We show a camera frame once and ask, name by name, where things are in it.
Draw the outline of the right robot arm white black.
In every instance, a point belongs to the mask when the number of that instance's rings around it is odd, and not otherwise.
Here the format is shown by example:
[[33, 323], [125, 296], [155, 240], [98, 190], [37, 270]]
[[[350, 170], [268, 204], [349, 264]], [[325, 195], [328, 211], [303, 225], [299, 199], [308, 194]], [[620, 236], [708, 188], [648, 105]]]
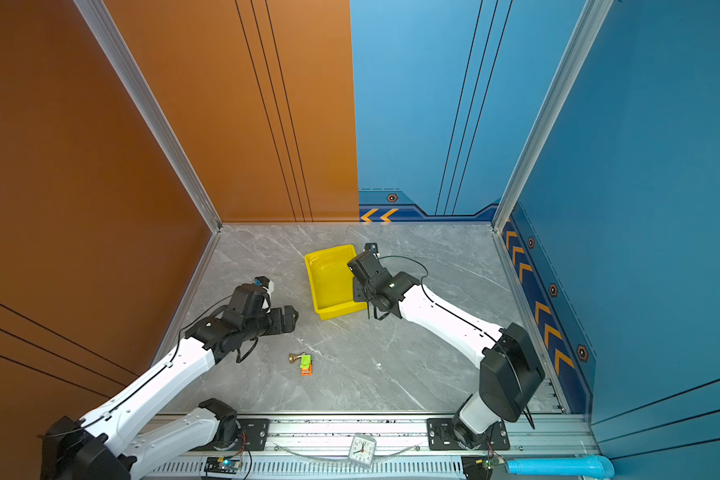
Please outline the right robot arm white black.
[[476, 449], [500, 422], [527, 419], [528, 404], [546, 373], [529, 332], [477, 318], [438, 297], [407, 272], [391, 274], [369, 248], [347, 263], [356, 296], [373, 306], [374, 318], [393, 315], [418, 325], [463, 354], [478, 370], [478, 388], [451, 423], [458, 444]]

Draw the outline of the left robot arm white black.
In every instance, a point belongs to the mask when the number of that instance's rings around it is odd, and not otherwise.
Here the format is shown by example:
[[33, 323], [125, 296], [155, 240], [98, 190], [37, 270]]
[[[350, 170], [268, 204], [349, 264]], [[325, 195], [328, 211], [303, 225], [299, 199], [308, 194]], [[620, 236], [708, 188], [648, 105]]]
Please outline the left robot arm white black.
[[67, 416], [42, 435], [43, 479], [141, 479], [196, 447], [242, 449], [238, 413], [221, 400], [201, 402], [184, 417], [144, 433], [143, 428], [196, 378], [228, 355], [246, 359], [244, 343], [289, 334], [298, 311], [271, 303], [266, 277], [235, 288], [220, 305], [179, 333], [156, 365], [78, 420]]

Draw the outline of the yellow plastic bin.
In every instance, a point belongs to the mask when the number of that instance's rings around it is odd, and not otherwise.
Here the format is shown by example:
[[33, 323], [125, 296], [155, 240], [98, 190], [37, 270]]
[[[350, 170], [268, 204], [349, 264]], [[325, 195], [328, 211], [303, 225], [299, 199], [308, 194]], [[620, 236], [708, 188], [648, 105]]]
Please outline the yellow plastic bin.
[[354, 276], [347, 263], [355, 256], [353, 245], [342, 245], [304, 257], [314, 310], [322, 321], [367, 308], [366, 302], [358, 302], [354, 296]]

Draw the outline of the orange green small block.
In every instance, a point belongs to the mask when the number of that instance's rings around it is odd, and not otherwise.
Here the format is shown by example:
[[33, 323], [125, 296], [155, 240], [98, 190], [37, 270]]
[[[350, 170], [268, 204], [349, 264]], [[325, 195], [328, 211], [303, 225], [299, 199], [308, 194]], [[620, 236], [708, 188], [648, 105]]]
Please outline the orange green small block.
[[301, 355], [299, 368], [302, 376], [311, 376], [313, 373], [312, 356], [309, 354]]

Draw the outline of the green circuit board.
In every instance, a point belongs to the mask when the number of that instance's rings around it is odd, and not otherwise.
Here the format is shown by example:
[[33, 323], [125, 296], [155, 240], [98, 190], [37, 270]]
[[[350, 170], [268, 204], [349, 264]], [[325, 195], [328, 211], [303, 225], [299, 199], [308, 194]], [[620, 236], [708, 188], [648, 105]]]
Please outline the green circuit board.
[[233, 457], [207, 457], [203, 475], [213, 478], [231, 478], [245, 473], [245, 462]]

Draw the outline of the white small clock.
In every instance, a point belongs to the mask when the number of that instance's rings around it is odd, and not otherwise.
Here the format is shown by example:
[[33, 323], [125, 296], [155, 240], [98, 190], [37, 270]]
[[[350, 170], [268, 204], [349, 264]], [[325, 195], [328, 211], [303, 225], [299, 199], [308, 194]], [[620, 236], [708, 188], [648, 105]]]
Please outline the white small clock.
[[353, 436], [348, 452], [348, 460], [363, 468], [371, 468], [377, 447], [377, 441], [369, 435], [356, 434]]

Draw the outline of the small right circuit board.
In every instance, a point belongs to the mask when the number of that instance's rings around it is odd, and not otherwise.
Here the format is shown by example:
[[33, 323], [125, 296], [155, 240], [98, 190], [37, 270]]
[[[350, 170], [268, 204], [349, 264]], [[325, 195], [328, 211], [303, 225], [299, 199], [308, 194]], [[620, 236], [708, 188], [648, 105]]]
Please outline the small right circuit board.
[[498, 466], [500, 463], [501, 463], [501, 461], [497, 457], [483, 458], [478, 461], [478, 464], [484, 470], [492, 470], [494, 467]]

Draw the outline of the cyan plastic pipe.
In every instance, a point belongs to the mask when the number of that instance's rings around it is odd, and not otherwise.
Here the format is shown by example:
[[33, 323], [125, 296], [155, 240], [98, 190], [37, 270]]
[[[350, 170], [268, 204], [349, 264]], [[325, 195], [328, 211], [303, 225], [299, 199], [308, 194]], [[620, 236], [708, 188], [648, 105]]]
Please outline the cyan plastic pipe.
[[509, 474], [525, 476], [583, 476], [592, 479], [612, 479], [612, 462], [600, 455], [576, 458], [535, 458], [508, 460]]

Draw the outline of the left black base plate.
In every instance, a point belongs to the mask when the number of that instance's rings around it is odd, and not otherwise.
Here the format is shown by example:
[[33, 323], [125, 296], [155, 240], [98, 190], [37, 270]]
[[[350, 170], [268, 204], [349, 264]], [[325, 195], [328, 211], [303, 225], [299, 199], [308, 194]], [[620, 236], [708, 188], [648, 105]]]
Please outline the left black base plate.
[[237, 437], [229, 447], [232, 452], [240, 450], [262, 452], [269, 435], [268, 418], [241, 418], [237, 420]]

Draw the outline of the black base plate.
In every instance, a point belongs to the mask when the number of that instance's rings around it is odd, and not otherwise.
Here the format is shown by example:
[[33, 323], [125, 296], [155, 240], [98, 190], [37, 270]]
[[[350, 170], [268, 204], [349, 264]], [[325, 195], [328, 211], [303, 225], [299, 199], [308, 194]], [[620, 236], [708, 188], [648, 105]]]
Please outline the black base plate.
[[468, 446], [457, 438], [451, 418], [428, 418], [426, 420], [426, 429], [429, 449], [433, 451], [481, 450], [502, 452], [509, 451], [511, 448], [509, 434], [503, 421], [491, 425], [484, 434], [477, 437], [478, 443], [473, 446]]
[[237, 437], [229, 447], [232, 452], [240, 450], [262, 452], [269, 435], [268, 418], [241, 418], [237, 420]]

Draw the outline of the aluminium rail frame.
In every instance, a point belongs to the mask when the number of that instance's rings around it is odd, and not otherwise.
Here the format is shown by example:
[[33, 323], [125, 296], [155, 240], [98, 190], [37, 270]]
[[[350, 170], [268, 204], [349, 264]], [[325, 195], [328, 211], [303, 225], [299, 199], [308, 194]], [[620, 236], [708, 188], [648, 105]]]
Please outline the aluminium rail frame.
[[[160, 415], [147, 431], [184, 416]], [[436, 414], [250, 414], [268, 418], [269, 435], [262, 452], [232, 452], [205, 445], [156, 468], [141, 479], [491, 479], [509, 474], [505, 463], [515, 459], [576, 458], [599, 455], [594, 436], [579, 415], [538, 414], [533, 423], [505, 423], [509, 451], [429, 449], [426, 420]], [[374, 463], [363, 468], [348, 460], [356, 434], [377, 441]], [[203, 475], [207, 457], [233, 457], [245, 462], [245, 473], [231, 478]], [[492, 470], [478, 464], [497, 457]], [[514, 479], [564, 476], [511, 475]]]

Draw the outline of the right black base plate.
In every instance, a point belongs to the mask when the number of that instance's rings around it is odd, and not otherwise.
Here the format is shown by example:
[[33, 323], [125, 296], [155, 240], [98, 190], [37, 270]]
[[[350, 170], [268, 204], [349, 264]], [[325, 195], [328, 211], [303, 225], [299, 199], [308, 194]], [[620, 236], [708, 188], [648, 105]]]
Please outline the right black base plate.
[[468, 446], [457, 438], [451, 418], [428, 418], [426, 420], [426, 429], [429, 449], [433, 451], [481, 450], [502, 452], [509, 451], [511, 448], [509, 434], [503, 421], [491, 425], [484, 434], [477, 437], [478, 443], [473, 446]]

